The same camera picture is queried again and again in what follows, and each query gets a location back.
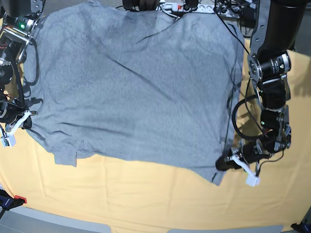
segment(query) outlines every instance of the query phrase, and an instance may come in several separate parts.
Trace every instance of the white plastic part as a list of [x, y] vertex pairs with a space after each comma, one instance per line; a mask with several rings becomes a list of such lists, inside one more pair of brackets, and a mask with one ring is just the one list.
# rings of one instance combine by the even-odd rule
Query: white plastic part
[[3, 147], [12, 147], [16, 144], [16, 140], [14, 137], [15, 132], [17, 131], [17, 129], [22, 125], [22, 123], [27, 120], [27, 118], [31, 115], [30, 111], [25, 111], [24, 115], [21, 119], [19, 119], [16, 124], [14, 125], [14, 127], [11, 129], [11, 131], [9, 133], [5, 135], [2, 135], [1, 137], [1, 143], [3, 145]]
[[252, 187], [258, 186], [260, 178], [256, 176], [256, 173], [253, 172], [246, 163], [242, 162], [237, 155], [233, 155], [231, 158], [237, 165], [241, 166], [247, 172], [248, 176], [246, 184]]

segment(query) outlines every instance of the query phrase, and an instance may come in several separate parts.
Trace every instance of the yellow tablecloth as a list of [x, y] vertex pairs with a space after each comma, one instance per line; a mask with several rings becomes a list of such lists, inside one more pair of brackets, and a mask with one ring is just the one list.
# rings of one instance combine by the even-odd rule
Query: yellow tablecloth
[[240, 170], [229, 171], [217, 187], [186, 169], [99, 155], [79, 159], [77, 167], [56, 165], [24, 130], [13, 148], [0, 149], [0, 183], [26, 197], [29, 208], [107, 224], [114, 233], [300, 222], [311, 206], [311, 59], [290, 56], [292, 146], [281, 161], [263, 166], [259, 187], [248, 187]]

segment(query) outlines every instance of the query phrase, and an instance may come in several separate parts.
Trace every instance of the gray t-shirt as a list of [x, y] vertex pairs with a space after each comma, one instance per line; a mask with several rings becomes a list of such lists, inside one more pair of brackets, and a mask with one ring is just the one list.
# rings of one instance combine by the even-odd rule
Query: gray t-shirt
[[243, 49], [215, 15], [175, 21], [86, 2], [39, 27], [24, 65], [27, 104], [39, 112], [28, 133], [57, 164], [97, 153], [221, 182], [215, 161], [234, 136]]

